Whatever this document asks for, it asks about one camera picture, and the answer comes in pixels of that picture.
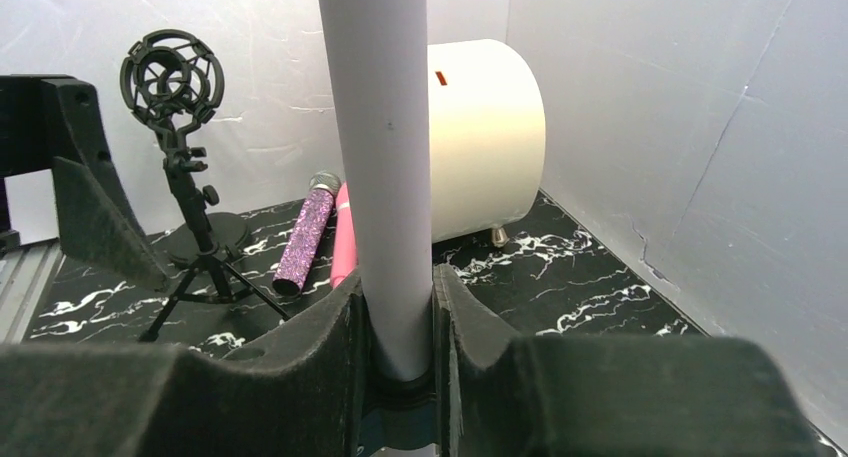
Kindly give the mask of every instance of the microphone grille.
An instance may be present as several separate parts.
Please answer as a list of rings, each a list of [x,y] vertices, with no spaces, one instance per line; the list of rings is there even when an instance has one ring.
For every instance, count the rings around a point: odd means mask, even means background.
[[[312,176],[312,179],[309,180],[309,190],[312,189],[325,189],[333,194],[335,197],[339,193],[339,189],[342,187],[342,181],[339,177],[326,170],[322,170],[317,174]]]

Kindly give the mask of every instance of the marble tabletop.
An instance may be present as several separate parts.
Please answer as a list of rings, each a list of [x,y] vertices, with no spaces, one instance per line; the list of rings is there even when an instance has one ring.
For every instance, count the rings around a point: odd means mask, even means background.
[[[302,201],[244,213],[252,243],[235,266],[269,295],[271,277]],[[302,297],[286,304],[297,313],[330,291],[335,222],[331,218]],[[664,336],[700,331],[650,286],[540,192],[530,213],[506,226],[500,250],[488,233],[434,245],[434,263],[454,267],[472,293],[520,332],[538,334],[627,333]],[[161,248],[167,233],[152,237]],[[189,291],[209,292],[201,276]],[[37,342],[133,342],[162,309],[166,296],[129,285],[106,271],[66,259],[26,340]],[[160,331],[161,343],[181,343],[212,357],[263,335],[282,323],[257,297],[236,304],[182,302]],[[844,455],[821,438],[823,455]]]

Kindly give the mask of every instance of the purple glitter microphone handle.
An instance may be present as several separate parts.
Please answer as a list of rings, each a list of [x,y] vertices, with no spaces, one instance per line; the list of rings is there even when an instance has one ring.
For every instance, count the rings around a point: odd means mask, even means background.
[[[272,286],[281,296],[292,298],[303,290],[340,187],[341,181],[330,172],[319,172],[309,182],[309,194],[274,273]]]

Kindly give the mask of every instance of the white wall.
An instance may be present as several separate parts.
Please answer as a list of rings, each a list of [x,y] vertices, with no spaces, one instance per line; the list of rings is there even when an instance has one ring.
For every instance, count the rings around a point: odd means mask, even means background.
[[[430,43],[505,40],[509,0],[428,0]],[[245,211],[306,193],[317,170],[342,174],[317,0],[0,0],[0,74],[62,73],[97,87],[113,160],[144,229],[182,222],[154,137],[122,103],[118,71],[148,32],[194,33],[219,57],[224,102],[189,139],[209,151],[198,184],[214,210]],[[24,243],[57,235],[47,173],[7,180]]]
[[[543,186],[848,446],[848,0],[511,0]]]

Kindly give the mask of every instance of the black tripod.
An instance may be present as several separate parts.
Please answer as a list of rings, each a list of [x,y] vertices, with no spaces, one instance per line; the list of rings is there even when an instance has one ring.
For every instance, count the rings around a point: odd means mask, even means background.
[[[182,40],[175,46],[156,46],[164,40]],[[198,64],[206,62],[206,68]],[[211,91],[210,71],[214,73],[215,91]],[[168,316],[180,300],[211,304],[237,302],[251,294],[256,295],[274,311],[288,320],[288,313],[260,288],[247,280],[228,260],[239,253],[237,248],[222,246],[213,238],[214,233],[206,215],[206,206],[216,205],[218,194],[211,185],[197,188],[191,173],[207,169],[204,162],[193,157],[206,157],[203,147],[189,147],[186,135],[199,129],[212,118],[221,103],[224,78],[221,66],[212,52],[191,34],[177,30],[162,30],[146,36],[130,49],[121,68],[121,91],[127,106],[141,123],[156,133],[159,147],[165,153],[163,168],[168,187],[177,200],[180,211],[197,242],[197,258],[186,270],[164,308],[140,337],[140,342],[153,342],[159,337]],[[177,129],[174,117],[187,115],[191,122]],[[188,293],[194,278],[206,272],[212,279],[216,294]],[[244,288],[233,292],[229,276]]]

